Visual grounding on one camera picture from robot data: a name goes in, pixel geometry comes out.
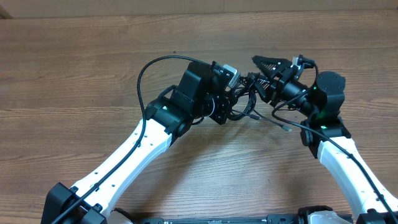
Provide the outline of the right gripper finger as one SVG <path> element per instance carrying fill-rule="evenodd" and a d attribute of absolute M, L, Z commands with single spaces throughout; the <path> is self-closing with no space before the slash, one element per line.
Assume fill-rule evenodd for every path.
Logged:
<path fill-rule="evenodd" d="M 261 73 L 253 72 L 248 73 L 247 78 L 248 89 L 255 91 L 263 102 L 269 103 L 271 101 L 271 94 L 268 92 L 271 86 L 269 79 Z"/>
<path fill-rule="evenodd" d="M 274 77 L 286 68 L 290 68 L 292 62 L 284 58 L 269 58 L 259 55 L 252 57 L 256 67 L 267 77 Z"/>

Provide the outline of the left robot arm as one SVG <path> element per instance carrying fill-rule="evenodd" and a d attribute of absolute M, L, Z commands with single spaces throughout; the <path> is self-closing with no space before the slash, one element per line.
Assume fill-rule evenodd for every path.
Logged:
<path fill-rule="evenodd" d="M 189 59 L 178 85 L 164 90 L 146 107 L 131 135 L 96 169 L 70 188 L 57 183 L 47 194 L 42 223 L 131 223 L 115 207 L 125 190 L 157 156 L 198 119 L 224 124 L 231 105 L 226 89 L 240 73 L 229 65 Z"/>

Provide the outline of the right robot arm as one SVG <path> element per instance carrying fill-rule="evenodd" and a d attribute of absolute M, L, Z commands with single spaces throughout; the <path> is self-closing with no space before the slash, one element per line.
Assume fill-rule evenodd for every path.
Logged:
<path fill-rule="evenodd" d="M 300 128 L 302 144 L 335 179 L 357 223 L 397 223 L 397 198 L 363 160 L 340 117 L 345 78 L 320 72 L 303 55 L 292 60 L 256 55 L 252 61 L 265 82 L 259 93 L 273 106 L 272 116 Z"/>

